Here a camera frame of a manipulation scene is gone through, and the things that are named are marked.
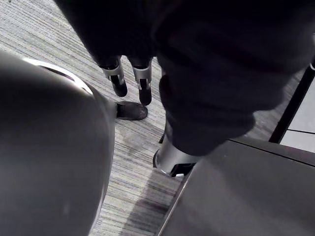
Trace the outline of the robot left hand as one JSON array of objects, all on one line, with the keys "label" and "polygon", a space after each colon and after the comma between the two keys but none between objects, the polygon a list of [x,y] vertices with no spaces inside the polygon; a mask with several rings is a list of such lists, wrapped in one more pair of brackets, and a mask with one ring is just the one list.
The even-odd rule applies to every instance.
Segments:
[{"label": "robot left hand", "polygon": [[276,108],[290,78],[315,53],[312,0],[58,0],[56,5],[106,76],[128,57],[138,85],[162,68],[166,124],[154,166],[182,173],[231,138],[257,111]]}]

